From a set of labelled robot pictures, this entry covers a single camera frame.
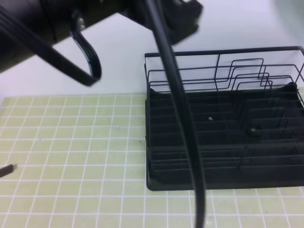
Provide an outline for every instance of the white background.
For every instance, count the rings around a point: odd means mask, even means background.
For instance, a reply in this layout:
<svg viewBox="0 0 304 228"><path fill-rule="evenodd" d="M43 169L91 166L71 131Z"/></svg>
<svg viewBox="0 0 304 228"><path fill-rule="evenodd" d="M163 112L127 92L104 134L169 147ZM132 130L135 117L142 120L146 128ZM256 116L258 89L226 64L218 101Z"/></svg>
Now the white background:
<svg viewBox="0 0 304 228"><path fill-rule="evenodd" d="M283 28L273 0L201 0L199 31L174 47L177 51L299 45ZM76 95L145 92L144 53L157 52L152 32L121 15L87 28L85 38L97 51L103 77L85 87L32 57L0 74L0 93ZM69 38L55 46L87 70L87 62Z"/></svg>

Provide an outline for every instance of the black cord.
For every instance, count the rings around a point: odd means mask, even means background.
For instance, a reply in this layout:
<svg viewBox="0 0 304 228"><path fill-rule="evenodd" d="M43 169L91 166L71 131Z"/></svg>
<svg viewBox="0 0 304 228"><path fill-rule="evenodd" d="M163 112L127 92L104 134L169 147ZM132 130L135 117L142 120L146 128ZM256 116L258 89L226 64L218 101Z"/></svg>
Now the black cord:
<svg viewBox="0 0 304 228"><path fill-rule="evenodd" d="M11 38L16 43L28 48L44 61L60 70L62 73L84 85L91 86L101 78L100 66L92 71L92 67L98 67L98 65L100 65L98 57L96 54L94 54L94 51L91 51L92 54L90 57L96 57L97 60L94 60L92 64L89 62L89 64L91 71L96 74L91 76L45 43L38 35L29 30L29 28L27 28L21 21L10 15L2 6L0 6L0 32ZM93 49L90 45L83 42L83 36L74 36L74 38L79 38L79 40L76 40L78 44L81 42L81 44L85 45L82 47L82 49Z"/></svg>
<svg viewBox="0 0 304 228"><path fill-rule="evenodd" d="M196 196L195 228L202 228L205 220L205 177L198 151L198 139L188 99L182 84L181 75L164 26L165 23L161 11L161 4L158 1L159 0L144 0L144 3L147 17L161 54L175 112L180 123L184 143L188 152L192 182Z"/></svg>

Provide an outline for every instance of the black cylindrical object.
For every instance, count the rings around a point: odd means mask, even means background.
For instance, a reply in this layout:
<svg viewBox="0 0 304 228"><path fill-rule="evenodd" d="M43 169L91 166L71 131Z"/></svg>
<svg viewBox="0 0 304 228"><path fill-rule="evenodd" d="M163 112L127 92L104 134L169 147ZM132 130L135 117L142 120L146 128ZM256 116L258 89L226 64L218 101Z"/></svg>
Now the black cylindrical object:
<svg viewBox="0 0 304 228"><path fill-rule="evenodd" d="M124 9L121 0L0 0L0 6L49 45L69 37L71 14L81 12L87 27ZM0 72L33 53L0 32Z"/></svg>

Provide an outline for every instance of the black dish rack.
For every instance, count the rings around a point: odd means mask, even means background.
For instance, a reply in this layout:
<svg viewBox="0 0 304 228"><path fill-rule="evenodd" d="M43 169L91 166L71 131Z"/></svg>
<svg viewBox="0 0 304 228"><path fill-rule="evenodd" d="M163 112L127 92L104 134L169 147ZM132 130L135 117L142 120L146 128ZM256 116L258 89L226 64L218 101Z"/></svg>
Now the black dish rack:
<svg viewBox="0 0 304 228"><path fill-rule="evenodd" d="M207 189L304 185L302 47L175 53ZM145 54L147 187L192 190L159 53Z"/></svg>

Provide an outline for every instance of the black wire frame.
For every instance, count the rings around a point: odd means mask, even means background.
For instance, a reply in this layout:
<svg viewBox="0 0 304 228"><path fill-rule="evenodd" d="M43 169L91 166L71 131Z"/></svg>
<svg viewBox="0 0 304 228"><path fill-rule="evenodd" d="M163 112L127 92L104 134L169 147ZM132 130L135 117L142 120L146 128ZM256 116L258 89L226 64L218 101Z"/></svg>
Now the black wire frame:
<svg viewBox="0 0 304 228"><path fill-rule="evenodd" d="M273 88L278 88L280 86L285 86L284 85L278 85L275 84L274 82L278 79L287 79L288 81L292 82L292 83L297 83L298 80L304 81L303 75L302 75L302 70L304 68L304 63L302 65L295 65L295 64L266 64L263 58L252 58L252 59L236 59L233 60L231 62L231 64L229 64L228 66L219 66L219 59L221 55L225 55L225 54L241 54L241 53L256 53L256 52L274 52L274 51L299 51L302 53L302 55L304 56L304 49L302 47L266 47L266 48L249 48L249 49L234 49L234 50L218 50L218 51L189 51L189 52L175 52L175 56L201 56L201 55L217 55L217 63L213 66L206 66L206 67L189 67L189 68L180 68L180 71L183 70L194 70L194 69L214 69L214 74L210 75L209 78L202 78L202 79L190 79L190 80L183 80L183 84L184 85L191 85L191 84L206 84L206 83L213 83L215 84L216 88L213 89L205 89L206 92L225 92L225 90L231 88L231 90L239 90L241 88L241 85L243 83L259 83L259 86L261 87L261 89L265 90L265 89L273 89ZM144 69L145 69L145 75L146 75L146 84L147 84L147 100L146 100L146 115L149 115L149 109L151 108L151 90L150 88L153 86L167 86L168 82L167 81L149 81L149 76L152 72L163 72L164 70L162 69L148 69L148 65L147 65L147 59L151 58L151 57L160 57L159 53L147 53L145 54L145 63L144 63ZM237 65L239 61L246 61L246 60L257 60L259 61L259 64L256 65ZM294 73L294 77L291 77L290 75L275 75L272 76L271 74L269 74L266 71L266 68L270 68L270 67L293 67L295 69L295 73ZM241 68L241 67L257 67L258 71L255 73L251 73L251 74L238 74L238 75L234 75L234 72L237 68ZM229 69L229 75L228 77L217 77L217 72L218 69L221 68L227 68ZM249 82L242 82L242 83L238 83L236 86L236 81L239 79L253 79L253 81L249 81ZM227 82L226 83L226 87L220 87L219 83L221 82ZM204 89L194 89L194 90L188 90L186 89L186 92L203 92ZM169 93L169 91L161 91L160 93ZM302 103L302 105L304 106L304 101L299 93L299 91L297 90L297 94L298 94L298 98L299 101ZM281 117L279 116L278 118L279 123L281 124ZM229 120L225 120L225 116L223 117L223 122L224 124L227 124L229 122ZM287 125L287 122L284 122L282 120L282 125ZM149 133L149 130L151 129L151 119L150 118L146 118L146 134L147 134L147 148L150 146L149 143L151 142L150 136L151 134ZM285 131L283 131L283 133L288 134L289 130L288 127L286 128ZM214 149L214 146L212 145L200 145L199 146L199 150L200 151L204 151L205 155L208 155L208 151L212 150L213 152L217 152L218 153L223 153L224 150L234 150L235 154L238 153L238 162L236 167L241 167L241 164L244 160L244 158L246 159L250 159L250 153L247 153L248 151L252 150L252 149L266 149L268 147L272 147L272 148L277 148L278 150L280 150L282 147L284 147L286 145L286 143L291 143L291 140L281 140L280 143L271 143L271 144L258 144L258 143L243 143L242 145L232 145L231 147L227 147L227 145L219 145L216 147L216 150ZM296 146L298 147L303 147L304 148L304 142L293 142L293 145L295 145L294 150L298 150L296 148ZM183 152L181 152L181 148L179 146L176 147L157 147L157 148L153 148L150 147L149 148L149 152L147 152L147 159L151 159L151 156L157 156L161 151L167 151L167 153L180 153L184 156Z"/></svg>

